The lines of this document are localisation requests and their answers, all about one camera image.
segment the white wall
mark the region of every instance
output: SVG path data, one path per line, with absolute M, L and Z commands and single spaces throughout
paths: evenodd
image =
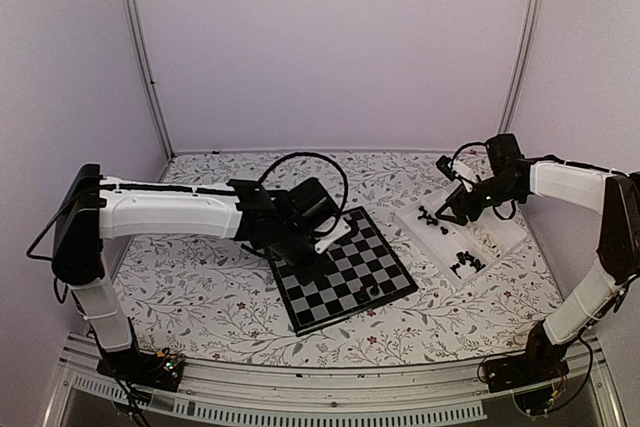
M 640 0 L 544 0 L 514 132 L 527 155 L 640 170 Z M 599 218 L 555 201 L 527 206 L 566 294 L 595 258 Z M 599 328 L 630 425 L 640 425 L 640 289 Z
M 177 151 L 495 133 L 526 0 L 139 0 Z
M 163 160 L 121 0 L 0 0 L 0 12 L 0 425 L 26 427 L 78 315 L 24 251 L 83 163 L 153 179 Z

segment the aluminum frame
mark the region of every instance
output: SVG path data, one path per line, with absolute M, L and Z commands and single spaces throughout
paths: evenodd
M 522 84 L 527 69 L 527 63 L 529 62 L 529 54 L 531 52 L 531 45 L 533 44 L 533 35 L 535 33 L 536 25 L 538 23 L 538 17 L 540 16 L 540 6 L 542 0 L 528 0 L 527 10 L 524 18 L 524 26 L 522 29 L 522 36 L 520 38 L 520 46 L 518 47 L 518 56 L 516 58 L 516 64 L 513 69 L 513 75 L 509 84 L 509 90 L 507 92 L 507 100 L 502 111 L 502 117 L 500 118 L 500 124 L 498 126 L 498 133 L 503 134 L 511 130 L 513 119 L 516 113 L 518 100 L 520 98 L 520 92 L 522 90 Z
M 140 11 L 138 9 L 138 0 L 123 0 L 123 2 L 125 13 L 127 15 L 127 23 L 129 24 L 129 31 L 131 33 L 131 40 L 133 42 L 136 59 L 138 61 L 140 78 L 142 79 L 147 104 L 149 105 L 149 110 L 151 112 L 151 119 L 153 121 L 162 152 L 169 160 L 175 157 L 175 153 L 171 144 L 171 138 L 169 137 L 169 129 L 167 128 L 162 107 L 160 106 L 160 97 L 158 96 L 158 91 L 156 89 L 156 82 L 153 77 L 153 71 L 151 70 L 147 46 L 142 33 L 142 21 L 140 19 Z
M 600 345 L 593 335 L 587 337 L 587 342 L 594 351 L 591 382 L 602 421 L 607 426 L 623 427 L 624 416 Z M 95 371 L 98 359 L 92 339 L 69 335 L 59 361 L 58 386 L 50 402 L 55 408 L 48 410 L 45 427 L 59 427 L 74 386 L 118 401 L 113 380 Z M 589 364 L 588 352 L 575 343 L 567 352 L 567 361 L 569 378 L 583 375 Z M 415 419 L 421 413 L 455 411 L 544 385 L 491 394 L 477 379 L 479 362 L 480 359 L 469 359 L 399 367 L 322 369 L 187 359 L 179 392 L 154 391 L 149 408 L 204 422 L 208 422 L 209 413 L 228 412 L 230 416 L 253 414 L 272 419 L 326 418 L 329 424 L 333 419 L 335 425 L 340 425 L 342 419 Z M 353 425 L 360 422 L 353 420 Z

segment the black bracket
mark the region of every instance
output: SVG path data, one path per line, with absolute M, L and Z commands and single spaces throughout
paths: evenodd
M 569 373 L 567 361 L 562 359 L 540 366 L 536 369 L 535 374 L 530 376 L 527 371 L 531 364 L 525 354 L 488 360 L 484 362 L 483 366 L 485 379 L 491 393 L 546 382 Z

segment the metal extrusion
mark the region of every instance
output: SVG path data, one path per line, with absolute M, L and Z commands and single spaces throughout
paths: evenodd
M 140 11 L 138 10 L 138 1 L 123 0 L 123 2 L 136 59 L 138 61 L 138 69 L 142 78 L 142 84 L 144 85 L 149 110 L 151 111 L 151 119 L 153 121 L 162 152 L 167 159 L 171 159 L 175 154 L 173 146 L 171 145 L 167 123 L 165 121 L 164 114 L 162 113 L 162 108 L 160 107 L 160 99 L 155 87 L 151 63 L 149 61 L 147 47 L 142 34 L 142 22 L 140 20 Z
M 538 17 L 540 16 L 541 4 L 542 0 L 527 1 L 527 11 L 525 14 L 522 36 L 520 38 L 520 46 L 518 48 L 518 57 L 513 69 L 511 83 L 509 84 L 507 100 L 500 118 L 500 124 L 498 127 L 499 134 L 509 132 L 511 130 L 511 125 L 513 124 L 513 118 L 515 116 L 518 99 L 520 98 L 520 91 L 522 90 L 522 84 L 524 82 L 524 76 L 527 69 L 527 63 L 529 61 L 531 45 L 533 44 L 533 35 L 538 22 Z

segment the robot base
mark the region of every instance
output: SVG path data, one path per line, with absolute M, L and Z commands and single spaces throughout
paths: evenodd
M 485 362 L 484 375 L 489 392 L 502 392 L 526 387 L 555 379 L 561 375 L 566 376 L 569 373 L 569 366 L 565 360 L 545 364 L 537 368 L 534 375 L 527 373 L 530 367 L 531 362 L 527 361 L 524 354 Z
M 171 371 L 166 371 L 163 368 L 158 369 L 158 357 L 154 354 L 139 353 L 139 361 L 140 367 L 136 369 L 136 375 L 122 375 L 118 380 L 168 392 L 178 391 L 184 372 L 184 362 L 176 365 Z M 113 369 L 103 359 L 98 362 L 96 370 L 106 377 L 114 377 Z

